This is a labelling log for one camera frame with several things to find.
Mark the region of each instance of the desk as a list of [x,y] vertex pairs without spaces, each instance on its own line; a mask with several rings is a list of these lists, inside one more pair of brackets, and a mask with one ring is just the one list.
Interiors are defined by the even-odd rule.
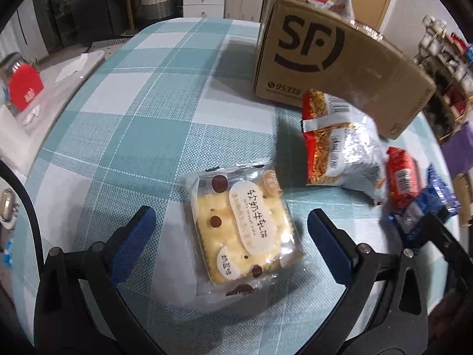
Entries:
[[[252,94],[259,24],[180,18],[133,37],[90,77],[41,149],[27,190],[35,203],[45,252],[106,241],[138,208],[153,207],[158,225],[119,290],[141,324],[170,355],[292,355],[315,332],[344,291],[308,236],[306,220],[322,208],[356,243],[401,250],[382,207],[338,187],[305,187],[306,151],[300,110]],[[425,174],[430,162],[450,183],[442,153],[423,115],[394,142]],[[188,228],[188,173],[276,156],[292,218],[302,231],[306,270],[218,312],[195,298]],[[458,235],[458,218],[448,226]],[[19,216],[14,293],[29,337],[38,276],[31,232]],[[431,308],[441,297],[447,265],[431,245],[419,256]],[[365,327],[375,288],[353,333]]]

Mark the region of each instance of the wicker basket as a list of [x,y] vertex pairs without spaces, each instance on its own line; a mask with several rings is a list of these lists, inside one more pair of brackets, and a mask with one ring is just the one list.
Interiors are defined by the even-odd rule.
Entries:
[[157,20],[174,15],[175,0],[140,0],[143,5],[143,16],[148,20]]

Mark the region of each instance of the blue gripper pad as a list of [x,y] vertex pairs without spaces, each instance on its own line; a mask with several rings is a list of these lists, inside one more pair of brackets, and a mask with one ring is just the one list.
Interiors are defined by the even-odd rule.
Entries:
[[348,238],[353,248],[355,243],[345,231],[338,230],[321,209],[313,209],[309,213],[307,229],[335,281],[349,286],[353,278],[354,263],[338,238],[344,238],[345,241]]
[[143,206],[122,228],[123,230],[119,229],[115,232],[115,234],[120,234],[120,245],[115,248],[116,253],[111,258],[108,267],[110,282],[113,286],[126,281],[132,273],[136,261],[156,228],[156,212],[150,207]]

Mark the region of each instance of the cardboard box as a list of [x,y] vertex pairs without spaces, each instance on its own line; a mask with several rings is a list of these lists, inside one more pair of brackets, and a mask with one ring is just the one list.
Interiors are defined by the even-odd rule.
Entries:
[[310,88],[349,101],[375,120],[381,136],[397,138],[436,86],[374,30],[302,0],[268,0],[253,91],[301,106]]

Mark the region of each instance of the metal bolt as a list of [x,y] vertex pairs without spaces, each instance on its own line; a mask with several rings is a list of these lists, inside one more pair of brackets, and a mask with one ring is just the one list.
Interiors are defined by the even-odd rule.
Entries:
[[412,259],[414,257],[413,251],[409,248],[406,248],[404,250],[404,255],[407,256],[409,259]]
[[50,256],[57,256],[61,252],[61,249],[59,247],[53,247],[49,250],[49,255]]
[[94,244],[91,245],[90,249],[94,252],[100,252],[105,247],[105,243],[102,241],[96,241]]
[[358,249],[363,254],[369,254],[371,252],[371,247],[366,243],[359,244]]

